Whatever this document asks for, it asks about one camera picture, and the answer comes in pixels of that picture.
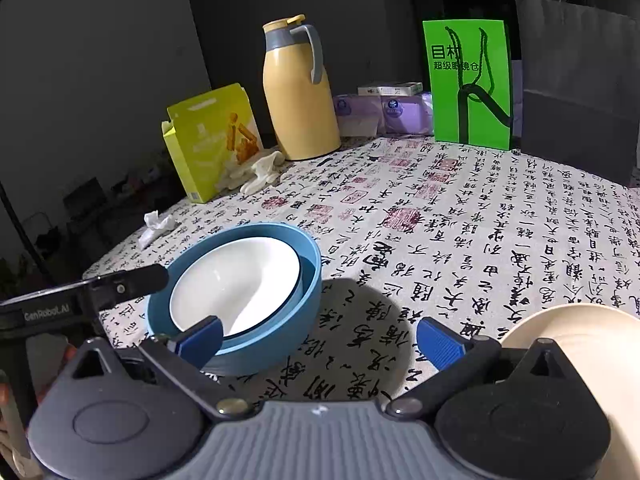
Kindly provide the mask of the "person's left hand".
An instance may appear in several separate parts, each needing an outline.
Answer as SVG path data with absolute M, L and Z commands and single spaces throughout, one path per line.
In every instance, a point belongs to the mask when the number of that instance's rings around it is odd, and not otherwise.
M 14 465 L 21 468 L 30 459 L 30 452 L 20 411 L 6 382 L 1 384 L 1 431 L 6 434 L 1 443 L 11 451 Z

